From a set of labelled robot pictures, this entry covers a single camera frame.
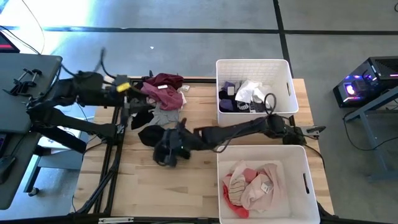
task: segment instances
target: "purple cloth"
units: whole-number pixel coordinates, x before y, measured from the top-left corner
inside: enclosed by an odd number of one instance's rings
[[[161,102],[160,108],[162,110],[172,111],[180,109],[182,106],[182,95],[177,93],[174,87],[167,85],[167,88],[158,89],[149,83],[144,82],[144,86],[141,91],[148,94],[149,97],[154,99],[156,102]]]
[[[221,88],[221,90],[227,91],[228,92],[228,87],[233,86],[235,88],[235,84],[234,83],[230,83],[230,82],[225,82],[224,83],[224,87]]]
[[[232,105],[231,100],[220,100],[220,107],[229,111],[234,111],[234,106]]]

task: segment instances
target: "concrete floor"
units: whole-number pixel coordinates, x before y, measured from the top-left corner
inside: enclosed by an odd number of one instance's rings
[[[25,1],[43,26],[277,29],[272,0]],[[398,30],[397,0],[279,3],[285,29]],[[16,11],[24,16],[17,17]],[[22,26],[14,33],[41,49],[40,30],[20,1],[10,0],[0,21]],[[18,41],[14,43],[23,52],[31,52]],[[366,181],[367,175],[378,172],[373,153],[350,145],[341,120],[349,110],[339,109],[331,93],[369,56],[398,55],[398,36],[287,35],[287,45],[294,77],[306,81],[314,121],[327,127],[319,143],[335,213],[343,218],[398,223],[398,181]],[[72,71],[92,70],[102,47],[108,50],[105,64],[110,72],[139,76],[151,69],[154,73],[214,77],[215,62],[220,58],[283,58],[277,34],[45,32],[44,54],[61,55]],[[93,116],[94,110],[85,108],[87,116]],[[66,113],[81,116],[77,107]],[[395,120],[391,115],[372,117],[381,140],[398,135]],[[357,145],[369,147],[359,123],[348,127]],[[390,166],[398,168],[396,142],[382,148],[390,155]],[[0,219],[68,213],[77,178],[77,172],[43,169],[36,184],[42,194],[28,197],[20,187],[11,208],[0,211]]]

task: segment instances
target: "wooden tabletop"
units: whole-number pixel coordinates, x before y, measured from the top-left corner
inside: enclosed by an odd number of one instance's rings
[[[311,126],[313,120],[304,80],[294,79],[294,87],[299,107],[294,115],[296,125]],[[191,84],[184,94],[187,104],[180,113],[180,119],[187,118],[189,130],[217,125],[215,84]],[[94,121],[110,123],[112,115],[112,108],[98,108]],[[126,131],[112,216],[218,217],[216,154],[193,151],[191,159],[180,159],[176,168],[161,167],[152,160],[153,148],[141,143],[137,135],[141,129],[132,131],[128,127]],[[307,142],[319,151],[316,140],[307,138]],[[97,143],[99,140],[95,139],[88,147]],[[234,139],[230,144],[282,144],[282,140],[253,134]],[[84,156],[74,199],[77,209],[98,185],[105,148],[105,145],[98,146]],[[309,149],[306,152],[317,200],[326,211],[333,213],[322,160],[315,152]],[[108,189],[105,190],[101,210],[107,198]]]

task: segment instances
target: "basket handle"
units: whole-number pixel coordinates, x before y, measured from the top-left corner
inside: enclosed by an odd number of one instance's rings
[[[287,94],[289,94],[289,96],[291,96],[291,92],[290,92],[290,87],[289,87],[289,83],[286,82],[286,87],[287,87]]]

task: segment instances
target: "white basket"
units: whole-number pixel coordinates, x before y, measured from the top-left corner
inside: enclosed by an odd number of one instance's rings
[[[277,173],[286,193],[278,206],[262,213],[249,211],[249,218],[239,218],[228,207],[223,197],[222,178],[240,160],[245,160],[252,169],[267,163],[278,165]],[[217,173],[221,224],[320,223],[310,168],[302,146],[228,146],[223,153],[217,154]]]
[[[269,85],[277,98],[275,114],[289,117],[299,110],[289,63],[282,59],[221,59],[216,63],[218,125],[230,126],[250,121],[266,113],[223,113],[218,92],[225,82],[245,80]]]

